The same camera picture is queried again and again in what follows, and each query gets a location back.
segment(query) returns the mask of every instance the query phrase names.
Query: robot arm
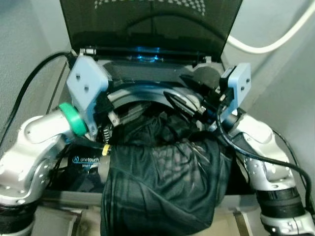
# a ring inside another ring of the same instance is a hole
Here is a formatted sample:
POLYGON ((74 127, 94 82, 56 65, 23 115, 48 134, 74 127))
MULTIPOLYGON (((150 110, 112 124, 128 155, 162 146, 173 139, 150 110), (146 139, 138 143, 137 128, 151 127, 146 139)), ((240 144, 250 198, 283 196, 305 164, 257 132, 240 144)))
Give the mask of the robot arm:
POLYGON ((0 159, 0 235, 29 235, 56 156, 75 133, 86 132, 79 113, 69 104, 22 124, 16 143, 0 159), (75 119, 81 130, 73 129, 75 119))
MULTIPOLYGON (((275 160, 289 162, 275 141, 272 129, 243 114, 229 132, 239 147, 275 160)), ((314 236, 315 225, 303 208, 291 169, 241 156, 248 170, 251 187, 256 190, 261 222, 273 236, 314 236)))

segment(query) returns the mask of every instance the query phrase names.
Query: floor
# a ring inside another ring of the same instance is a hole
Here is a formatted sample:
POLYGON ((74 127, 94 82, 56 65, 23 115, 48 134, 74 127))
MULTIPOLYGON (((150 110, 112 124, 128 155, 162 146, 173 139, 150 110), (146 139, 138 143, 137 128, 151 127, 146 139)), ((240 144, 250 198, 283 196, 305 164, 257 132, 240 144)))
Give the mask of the floor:
MULTIPOLYGON (((191 236, 249 236, 247 229, 240 234, 236 220, 232 213, 216 212, 210 228, 191 236)), ((32 236, 100 236, 100 212, 99 208, 91 208, 82 212, 77 232, 73 234, 77 215, 61 210, 39 207, 36 212, 36 221, 32 236)))
POLYGON ((216 212, 210 228, 193 236, 243 236, 240 235, 236 219, 232 213, 216 212))

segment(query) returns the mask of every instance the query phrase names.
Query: screw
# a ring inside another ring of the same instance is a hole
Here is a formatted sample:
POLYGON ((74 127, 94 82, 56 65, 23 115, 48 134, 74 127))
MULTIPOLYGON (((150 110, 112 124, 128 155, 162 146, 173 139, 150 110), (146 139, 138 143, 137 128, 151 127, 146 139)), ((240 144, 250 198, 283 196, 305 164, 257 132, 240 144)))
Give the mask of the screw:
POLYGON ((226 98, 226 96, 225 96, 225 94, 223 94, 223 95, 220 97, 219 101, 222 102, 223 100, 225 100, 225 98, 226 98))
POLYGON ((22 204, 25 203, 25 200, 24 199, 20 199, 20 200, 17 200, 16 203, 22 205, 22 204))

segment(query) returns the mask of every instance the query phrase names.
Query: green ring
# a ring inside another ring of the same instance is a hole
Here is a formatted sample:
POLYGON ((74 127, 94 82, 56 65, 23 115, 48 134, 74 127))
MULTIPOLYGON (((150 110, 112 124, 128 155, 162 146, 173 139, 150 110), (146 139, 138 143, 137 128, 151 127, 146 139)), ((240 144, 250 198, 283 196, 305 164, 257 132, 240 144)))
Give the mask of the green ring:
POLYGON ((69 103, 62 103, 59 105, 60 110, 62 110, 65 118, 70 124, 73 132, 78 136, 83 136, 87 133, 87 128, 84 121, 81 119, 80 114, 77 110, 72 107, 69 103))

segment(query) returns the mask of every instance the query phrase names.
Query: white cable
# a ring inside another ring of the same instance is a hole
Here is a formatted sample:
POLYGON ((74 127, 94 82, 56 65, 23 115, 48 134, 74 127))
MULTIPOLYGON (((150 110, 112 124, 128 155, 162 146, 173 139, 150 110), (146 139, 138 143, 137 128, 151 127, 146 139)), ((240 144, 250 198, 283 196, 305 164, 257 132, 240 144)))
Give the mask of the white cable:
POLYGON ((310 7, 306 10, 303 16, 301 16, 301 18, 295 23, 295 25, 284 36, 282 36, 282 38, 280 38, 278 41, 266 47, 262 47, 262 48, 251 47, 249 45, 246 45, 245 43, 242 43, 241 41, 237 40, 231 35, 229 35, 229 37, 227 38, 227 42, 231 44, 233 47, 239 50, 242 50, 243 52, 246 52, 246 53, 263 54, 263 53, 271 52, 279 48, 280 46, 282 46, 289 39, 291 39, 292 36, 294 36, 295 33, 307 22, 307 20, 311 17, 311 15, 314 12, 315 12, 315 0, 310 5, 310 7))

